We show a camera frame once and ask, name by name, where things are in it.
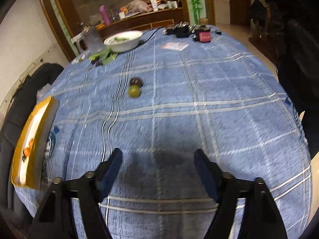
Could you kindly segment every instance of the tiled floor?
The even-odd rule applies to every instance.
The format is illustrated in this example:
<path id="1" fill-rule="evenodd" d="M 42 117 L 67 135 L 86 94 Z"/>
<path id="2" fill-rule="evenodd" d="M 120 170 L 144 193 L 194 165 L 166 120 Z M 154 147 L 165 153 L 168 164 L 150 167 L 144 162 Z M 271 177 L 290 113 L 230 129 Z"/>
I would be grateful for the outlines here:
<path id="1" fill-rule="evenodd" d="M 276 67 L 270 62 L 268 58 L 266 58 L 258 49 L 256 49 L 249 41 L 248 38 L 252 36 L 252 31 L 244 26 L 238 25 L 225 25 L 225 24 L 217 24 L 217 26 L 225 31 L 228 35 L 233 37 L 234 39 L 240 41 L 244 44 L 248 50 L 257 56 L 265 66 L 268 67 L 270 72 L 277 78 Z M 319 154 L 317 154 L 311 161 L 312 168 L 312 204 L 308 221 L 312 219 L 315 212 L 319 208 Z"/>

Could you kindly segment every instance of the bowl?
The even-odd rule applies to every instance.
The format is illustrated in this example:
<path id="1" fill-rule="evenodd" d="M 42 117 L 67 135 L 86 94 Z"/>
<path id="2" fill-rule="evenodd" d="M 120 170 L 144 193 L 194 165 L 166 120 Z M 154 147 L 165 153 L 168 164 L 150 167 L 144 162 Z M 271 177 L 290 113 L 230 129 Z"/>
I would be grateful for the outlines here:
<path id="1" fill-rule="evenodd" d="M 111 37 L 108 37 L 104 41 L 104 45 L 108 46 L 113 52 L 116 52 L 116 53 L 127 52 L 138 46 L 138 43 L 142 35 L 143 35 L 143 32 L 139 30 L 121 32 L 121 33 L 112 35 Z M 128 40 L 115 41 L 116 38 L 119 38 L 119 39 L 126 38 Z"/>

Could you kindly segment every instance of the glass pitcher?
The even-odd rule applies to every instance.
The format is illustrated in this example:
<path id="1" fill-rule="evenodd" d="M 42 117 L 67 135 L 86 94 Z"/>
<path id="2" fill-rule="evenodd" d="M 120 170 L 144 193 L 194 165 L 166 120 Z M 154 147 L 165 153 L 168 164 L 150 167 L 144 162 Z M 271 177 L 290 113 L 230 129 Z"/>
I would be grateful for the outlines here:
<path id="1" fill-rule="evenodd" d="M 83 40 L 87 49 L 89 50 L 90 55 L 97 54 L 105 49 L 105 45 L 96 30 L 95 26 L 85 27 L 85 29 L 81 32 L 76 44 L 80 53 L 83 53 L 84 50 L 80 46 L 80 41 Z"/>

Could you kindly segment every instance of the green fruit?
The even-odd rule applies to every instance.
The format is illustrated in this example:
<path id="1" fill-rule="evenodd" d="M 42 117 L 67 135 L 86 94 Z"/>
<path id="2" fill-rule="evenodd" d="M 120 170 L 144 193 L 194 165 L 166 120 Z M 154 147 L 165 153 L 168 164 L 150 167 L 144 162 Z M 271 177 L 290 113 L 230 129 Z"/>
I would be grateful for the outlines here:
<path id="1" fill-rule="evenodd" d="M 141 94 L 141 90 L 138 85 L 134 84 L 129 87 L 128 94 L 131 98 L 137 98 Z"/>

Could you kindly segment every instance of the purple thermos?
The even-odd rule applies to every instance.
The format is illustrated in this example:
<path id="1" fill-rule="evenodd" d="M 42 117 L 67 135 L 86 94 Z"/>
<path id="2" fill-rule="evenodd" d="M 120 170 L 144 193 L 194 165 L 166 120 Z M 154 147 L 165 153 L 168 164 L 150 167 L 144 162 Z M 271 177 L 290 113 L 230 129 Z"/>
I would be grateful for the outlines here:
<path id="1" fill-rule="evenodd" d="M 101 15 L 102 15 L 102 18 L 104 20 L 105 25 L 111 24 L 110 17 L 107 15 L 107 12 L 106 12 L 106 9 L 105 9 L 104 5 L 102 5 L 100 7 L 100 12 L 101 12 Z"/>

